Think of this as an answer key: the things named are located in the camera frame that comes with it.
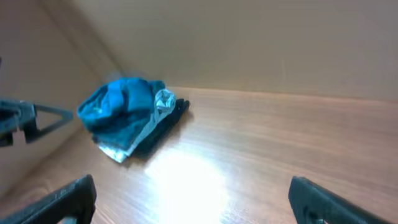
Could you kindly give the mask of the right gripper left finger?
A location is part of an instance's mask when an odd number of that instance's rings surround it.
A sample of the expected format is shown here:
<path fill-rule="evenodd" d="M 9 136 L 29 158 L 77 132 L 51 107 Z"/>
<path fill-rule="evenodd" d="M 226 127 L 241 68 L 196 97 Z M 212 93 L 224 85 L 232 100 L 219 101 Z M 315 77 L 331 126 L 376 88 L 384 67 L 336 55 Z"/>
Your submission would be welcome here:
<path fill-rule="evenodd" d="M 91 223 L 96 202 L 93 177 L 85 175 L 6 218 L 1 224 Z"/>

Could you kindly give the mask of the grey folded garment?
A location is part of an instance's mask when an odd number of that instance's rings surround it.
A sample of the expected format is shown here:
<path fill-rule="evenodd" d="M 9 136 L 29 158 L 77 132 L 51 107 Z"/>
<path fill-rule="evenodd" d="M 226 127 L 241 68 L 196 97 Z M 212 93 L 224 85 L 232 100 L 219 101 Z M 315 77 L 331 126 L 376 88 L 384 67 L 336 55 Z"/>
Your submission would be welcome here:
<path fill-rule="evenodd" d="M 154 98 L 154 112 L 144 120 L 144 124 L 132 124 L 119 132 L 119 137 L 105 139 L 95 136 L 94 142 L 107 156 L 118 163 L 122 163 L 131 156 L 135 148 L 141 143 L 155 127 L 168 116 L 175 108 L 176 97 L 174 93 L 163 89 L 157 92 Z"/>

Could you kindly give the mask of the black folded garment in pile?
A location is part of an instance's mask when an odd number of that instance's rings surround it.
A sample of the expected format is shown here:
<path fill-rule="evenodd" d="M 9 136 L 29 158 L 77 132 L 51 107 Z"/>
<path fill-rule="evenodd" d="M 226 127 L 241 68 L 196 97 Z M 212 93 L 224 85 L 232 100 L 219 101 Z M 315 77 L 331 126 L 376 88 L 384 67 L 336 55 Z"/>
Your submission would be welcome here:
<path fill-rule="evenodd" d="M 174 110 L 166 116 L 139 145 L 131 157 L 147 161 L 160 146 L 161 142 L 169 135 L 171 130 L 178 125 L 183 115 L 188 111 L 190 102 L 183 98 L 176 101 Z"/>

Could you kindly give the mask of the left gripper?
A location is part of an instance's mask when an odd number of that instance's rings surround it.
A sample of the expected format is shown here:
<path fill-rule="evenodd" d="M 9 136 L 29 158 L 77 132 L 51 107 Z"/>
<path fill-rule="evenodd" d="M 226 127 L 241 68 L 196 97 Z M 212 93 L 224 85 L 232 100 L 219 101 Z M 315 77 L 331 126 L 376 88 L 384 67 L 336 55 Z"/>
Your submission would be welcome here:
<path fill-rule="evenodd" d="M 13 145 L 13 133 L 22 131 L 32 144 L 73 120 L 69 110 L 33 105 L 26 101 L 1 100 L 1 147 Z"/>

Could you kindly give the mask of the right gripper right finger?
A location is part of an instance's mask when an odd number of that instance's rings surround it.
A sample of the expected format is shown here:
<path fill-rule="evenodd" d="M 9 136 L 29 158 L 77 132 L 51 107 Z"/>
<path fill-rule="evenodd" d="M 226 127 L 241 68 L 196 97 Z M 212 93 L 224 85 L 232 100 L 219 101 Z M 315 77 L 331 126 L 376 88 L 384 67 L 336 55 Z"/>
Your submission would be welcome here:
<path fill-rule="evenodd" d="M 289 202 L 298 224 L 389 223 L 305 177 L 292 177 Z"/>

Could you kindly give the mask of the blue crumpled garment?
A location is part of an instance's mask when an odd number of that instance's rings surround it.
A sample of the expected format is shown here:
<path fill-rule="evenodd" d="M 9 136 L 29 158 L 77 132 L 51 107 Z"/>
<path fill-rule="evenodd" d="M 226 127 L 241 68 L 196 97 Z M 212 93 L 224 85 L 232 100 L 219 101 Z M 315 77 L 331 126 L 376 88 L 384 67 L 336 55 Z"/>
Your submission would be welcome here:
<path fill-rule="evenodd" d="M 113 139 L 132 124 L 144 124 L 154 112 L 154 98 L 165 89 L 160 80 L 121 78 L 97 89 L 77 109 L 77 115 L 93 137 Z"/>

